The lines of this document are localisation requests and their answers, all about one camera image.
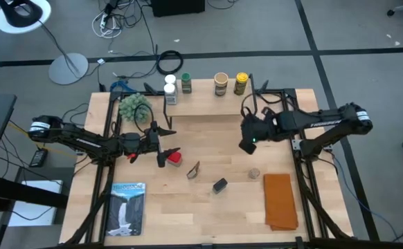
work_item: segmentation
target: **clamp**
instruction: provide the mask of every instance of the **clamp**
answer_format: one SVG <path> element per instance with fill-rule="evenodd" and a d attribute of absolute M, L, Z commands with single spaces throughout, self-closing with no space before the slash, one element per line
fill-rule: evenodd
<path fill-rule="evenodd" d="M 129 88 L 127 86 L 127 80 L 119 80 L 117 82 L 112 83 L 111 88 L 109 91 L 114 91 L 115 88 L 121 87 L 123 92 L 128 92 L 128 93 L 136 93 L 137 90 L 134 90 L 132 88 Z"/>

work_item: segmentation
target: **black box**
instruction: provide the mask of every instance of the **black box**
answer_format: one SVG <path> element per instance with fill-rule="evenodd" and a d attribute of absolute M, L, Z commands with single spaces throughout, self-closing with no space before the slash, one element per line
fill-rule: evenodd
<path fill-rule="evenodd" d="M 225 178 L 221 178 L 220 181 L 216 182 L 213 186 L 214 193 L 218 194 L 228 185 L 228 181 Z"/>
<path fill-rule="evenodd" d="M 205 0 L 151 0 L 155 17 L 200 13 L 204 11 Z"/>

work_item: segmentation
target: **white lamp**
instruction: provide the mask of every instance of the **white lamp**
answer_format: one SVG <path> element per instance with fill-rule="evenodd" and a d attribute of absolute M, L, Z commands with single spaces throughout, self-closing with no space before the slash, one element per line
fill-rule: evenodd
<path fill-rule="evenodd" d="M 3 9 L 0 10 L 0 30 L 9 34 L 23 34 L 30 32 L 40 26 L 45 30 L 48 36 L 50 32 L 46 29 L 44 24 L 51 15 L 51 5 L 46 0 L 30 0 L 32 3 L 39 6 L 43 13 L 38 21 L 25 27 L 15 27 L 9 24 L 6 19 Z M 84 55 L 79 53 L 66 54 L 60 47 L 59 50 L 63 55 L 55 59 L 49 66 L 49 78 L 57 84 L 72 84 L 81 79 L 88 71 L 89 63 Z"/>

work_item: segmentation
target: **small black block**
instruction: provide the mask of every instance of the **small black block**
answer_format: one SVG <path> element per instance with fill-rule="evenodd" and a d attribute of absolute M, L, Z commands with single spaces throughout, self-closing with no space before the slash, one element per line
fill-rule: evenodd
<path fill-rule="evenodd" d="M 220 191 L 222 191 L 226 185 L 228 184 L 228 181 L 226 181 L 225 178 L 220 179 L 220 181 L 216 182 L 213 187 L 214 193 L 218 194 Z"/>

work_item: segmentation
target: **white bottle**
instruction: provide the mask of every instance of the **white bottle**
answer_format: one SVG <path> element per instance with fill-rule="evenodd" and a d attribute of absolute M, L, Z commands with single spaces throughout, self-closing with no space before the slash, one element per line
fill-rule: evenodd
<path fill-rule="evenodd" d="M 175 85 L 166 84 L 164 87 L 166 104 L 177 104 L 177 90 Z"/>
<path fill-rule="evenodd" d="M 179 87 L 177 86 L 177 78 L 175 75 L 167 75 L 165 77 L 165 84 L 173 84 L 175 86 L 175 94 L 179 92 Z"/>

